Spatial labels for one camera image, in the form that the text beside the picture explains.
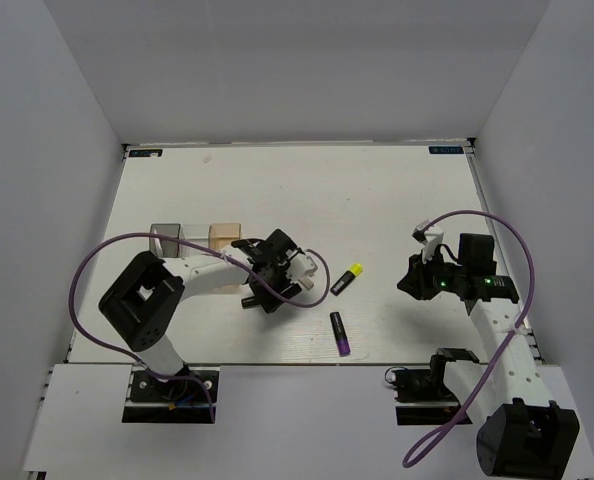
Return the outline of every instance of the purple cap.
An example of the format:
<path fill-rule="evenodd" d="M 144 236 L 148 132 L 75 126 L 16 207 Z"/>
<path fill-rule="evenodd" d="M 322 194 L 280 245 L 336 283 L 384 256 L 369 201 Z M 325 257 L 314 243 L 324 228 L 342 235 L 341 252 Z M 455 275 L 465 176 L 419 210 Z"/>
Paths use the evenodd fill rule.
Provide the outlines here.
<path fill-rule="evenodd" d="M 337 342 L 337 350 L 339 350 L 340 357 L 350 355 L 350 344 L 348 343 L 348 340 L 339 340 Z"/>

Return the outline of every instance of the yellow cap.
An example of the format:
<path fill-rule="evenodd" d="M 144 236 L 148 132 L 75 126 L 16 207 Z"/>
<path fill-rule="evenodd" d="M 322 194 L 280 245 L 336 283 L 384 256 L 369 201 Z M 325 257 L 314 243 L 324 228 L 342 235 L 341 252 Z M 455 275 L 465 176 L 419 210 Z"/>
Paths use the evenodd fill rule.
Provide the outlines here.
<path fill-rule="evenodd" d="M 355 275 L 356 277 L 358 277 L 359 274 L 364 271 L 364 267 L 362 267 L 360 263 L 356 263 L 355 265 L 353 265 L 352 267 L 350 267 L 348 269 L 348 271 L 350 273 L 352 273 L 353 275 Z"/>

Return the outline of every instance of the yellow marker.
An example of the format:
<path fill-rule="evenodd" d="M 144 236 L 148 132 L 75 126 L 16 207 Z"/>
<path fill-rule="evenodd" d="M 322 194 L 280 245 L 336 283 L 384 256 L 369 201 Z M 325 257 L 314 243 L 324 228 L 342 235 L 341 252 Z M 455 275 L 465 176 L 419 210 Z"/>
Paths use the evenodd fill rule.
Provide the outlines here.
<path fill-rule="evenodd" d="M 339 280 L 337 280 L 335 282 L 335 284 L 330 289 L 330 293 L 332 293 L 335 296 L 339 295 L 363 271 L 364 271 L 364 267 L 362 267 L 361 264 L 359 264 L 359 263 L 354 264 L 352 267 L 350 267 L 348 270 L 346 270 L 346 272 L 340 277 Z"/>

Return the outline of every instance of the tabletop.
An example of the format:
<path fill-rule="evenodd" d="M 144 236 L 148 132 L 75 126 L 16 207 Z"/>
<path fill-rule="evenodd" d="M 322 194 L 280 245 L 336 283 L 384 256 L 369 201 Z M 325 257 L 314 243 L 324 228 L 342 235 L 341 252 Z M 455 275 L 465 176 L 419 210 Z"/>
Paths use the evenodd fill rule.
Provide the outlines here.
<path fill-rule="evenodd" d="M 469 348 L 486 359 L 463 304 L 451 294 L 429 302 L 397 290 L 411 237 L 420 222 L 457 209 L 480 210 L 463 154 L 433 155 L 428 146 L 310 145 L 164 148 L 161 156 L 125 159 L 105 238 L 148 231 L 154 223 L 241 223 L 243 237 L 265 238 L 281 228 L 302 248 L 322 254 L 334 282 L 349 266 L 364 273 L 319 307 L 283 305 L 267 315 L 242 310 L 246 286 L 209 292 L 179 305 L 168 336 L 191 364 L 427 363 L 438 347 Z M 481 217 L 442 223 L 445 243 L 463 232 L 487 233 Z M 97 337 L 125 346 L 97 304 L 147 239 L 101 252 L 85 292 L 80 320 Z M 315 287 L 297 299 L 323 292 Z M 339 311 L 351 355 L 340 358 L 329 313 Z M 81 335 L 70 362 L 130 362 Z"/>

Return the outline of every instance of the robotic arm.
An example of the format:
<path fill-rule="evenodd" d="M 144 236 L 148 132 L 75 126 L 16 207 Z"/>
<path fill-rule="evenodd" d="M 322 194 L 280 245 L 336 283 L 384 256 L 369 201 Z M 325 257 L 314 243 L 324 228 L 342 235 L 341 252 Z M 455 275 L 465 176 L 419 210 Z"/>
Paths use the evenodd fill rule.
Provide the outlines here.
<path fill-rule="evenodd" d="M 266 240 L 238 240 L 221 251 L 250 268 L 284 298 L 310 289 L 316 264 L 283 231 Z M 261 306 L 272 313 L 283 303 L 243 269 L 208 255 L 160 259 L 139 253 L 104 294 L 99 310 L 153 371 L 186 375 L 184 361 L 175 351 L 166 329 L 180 302 L 215 288 L 248 283 L 253 295 L 242 307 Z"/>
<path fill-rule="evenodd" d="M 515 329 L 519 296 L 510 277 L 496 274 L 494 239 L 462 234 L 455 263 L 439 251 L 443 232 L 418 226 L 413 237 L 424 245 L 409 259 L 406 276 L 397 284 L 417 300 L 442 291 L 456 294 L 466 306 L 489 358 L 508 342 Z M 477 388 L 482 368 L 468 350 L 439 349 L 429 370 L 392 372 L 392 383 L 419 400 L 452 392 L 463 405 Z M 529 479 L 562 478 L 579 433 L 573 410 L 559 408 L 540 378 L 525 335 L 510 338 L 492 377 L 471 404 L 468 415 L 479 429 L 477 458 L 489 476 Z"/>

